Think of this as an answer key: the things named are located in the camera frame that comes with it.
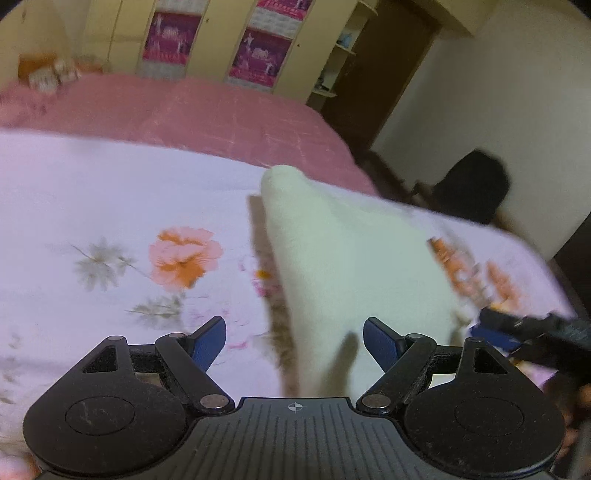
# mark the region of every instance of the shelf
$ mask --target shelf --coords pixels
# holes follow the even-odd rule
[[[315,93],[316,95],[320,95],[322,97],[327,97],[327,98],[334,98],[336,97],[336,93],[331,92],[331,91],[326,91],[326,90],[320,90],[318,88],[315,88],[314,90],[312,90],[312,93]]]
[[[344,47],[341,44],[337,43],[335,44],[335,46],[345,52],[347,52],[349,55],[357,55],[353,50],[351,50],[350,48]]]
[[[367,3],[367,2],[365,2],[363,0],[358,0],[357,4],[358,5],[361,5],[362,7],[364,7],[372,15],[378,15],[377,10],[374,7],[372,7],[369,3]]]

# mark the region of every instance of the metal screw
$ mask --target metal screw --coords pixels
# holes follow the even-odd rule
[[[386,408],[388,405],[390,405],[391,401],[386,395],[373,394],[363,397],[362,403],[367,408],[379,410],[380,408]]]
[[[219,410],[230,403],[230,400],[225,395],[205,395],[201,400],[201,405],[212,410]]]

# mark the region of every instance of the black chair backrest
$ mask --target black chair backrest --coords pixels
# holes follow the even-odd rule
[[[510,185],[498,158],[482,150],[473,150],[433,187],[433,197],[445,213],[488,224]]]

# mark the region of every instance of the purple poster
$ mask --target purple poster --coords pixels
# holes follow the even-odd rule
[[[247,28],[229,76],[273,87],[290,45],[289,38]]]
[[[256,6],[301,21],[311,4],[312,0],[258,0]]]
[[[200,21],[198,15],[154,12],[142,58],[186,65]]]

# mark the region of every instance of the pale green cloth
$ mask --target pale green cloth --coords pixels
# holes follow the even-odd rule
[[[363,346],[368,317],[448,344],[457,297],[425,234],[389,202],[336,198],[287,166],[268,170],[261,191],[291,314],[300,396],[355,401],[382,375]]]

